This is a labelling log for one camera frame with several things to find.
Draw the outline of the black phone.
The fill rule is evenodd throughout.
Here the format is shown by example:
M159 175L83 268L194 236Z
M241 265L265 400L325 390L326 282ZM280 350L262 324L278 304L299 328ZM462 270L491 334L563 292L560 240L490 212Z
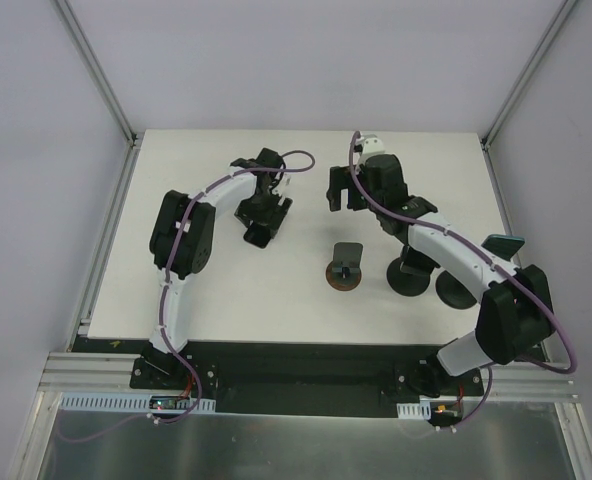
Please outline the black phone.
M409 245L402 250L400 271L403 274L425 277L430 276L439 267L435 260Z
M523 237L491 234L482 242L482 247L495 256L510 261L525 243Z
M235 217L240 221L240 204L235 211ZM273 240L279 231L279 228L268 228L260 225L252 224L246 227L243 239L258 248L264 249L269 242Z

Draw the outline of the brown disc small stand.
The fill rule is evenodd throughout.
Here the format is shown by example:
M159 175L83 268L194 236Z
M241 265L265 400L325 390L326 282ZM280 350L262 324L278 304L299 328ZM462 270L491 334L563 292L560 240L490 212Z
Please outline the brown disc small stand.
M363 245L358 242L338 242L333 247L332 260L325 270L327 283L335 290L348 292L362 280Z

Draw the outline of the black phone stand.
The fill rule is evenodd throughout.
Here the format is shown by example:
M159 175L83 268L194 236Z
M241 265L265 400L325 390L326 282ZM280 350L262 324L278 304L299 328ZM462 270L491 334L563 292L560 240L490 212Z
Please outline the black phone stand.
M456 310L467 310L478 303L469 290L446 270L438 275L435 290L445 305Z
M403 274L400 271L401 254L388 266L386 278L391 289L405 297L415 297L423 294L430 285L431 275L418 277Z

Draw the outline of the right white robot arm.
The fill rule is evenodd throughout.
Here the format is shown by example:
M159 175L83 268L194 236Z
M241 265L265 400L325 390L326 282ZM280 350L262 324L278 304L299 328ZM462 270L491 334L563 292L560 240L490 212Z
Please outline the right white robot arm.
M479 307L474 328L430 354L410 384L430 397L449 394L462 375L490 364L525 359L551 337L554 312L547 276L477 245L455 230L427 199L409 192L399 159L377 153L359 163L329 171L326 198L331 211L369 210L388 235L403 246L387 270L388 282L403 296L429 286L434 270L439 285L456 285Z

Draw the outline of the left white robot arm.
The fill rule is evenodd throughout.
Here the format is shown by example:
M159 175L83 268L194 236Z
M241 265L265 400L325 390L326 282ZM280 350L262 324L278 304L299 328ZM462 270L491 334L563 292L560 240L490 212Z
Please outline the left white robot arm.
M264 148L255 158L232 162L193 196L164 195L149 241L161 287L157 324L142 352L164 388L178 388L187 377L186 363L174 355L188 342L191 283L210 259L216 220L232 212L245 227L244 241L267 247L293 203L283 193L288 183L284 156Z

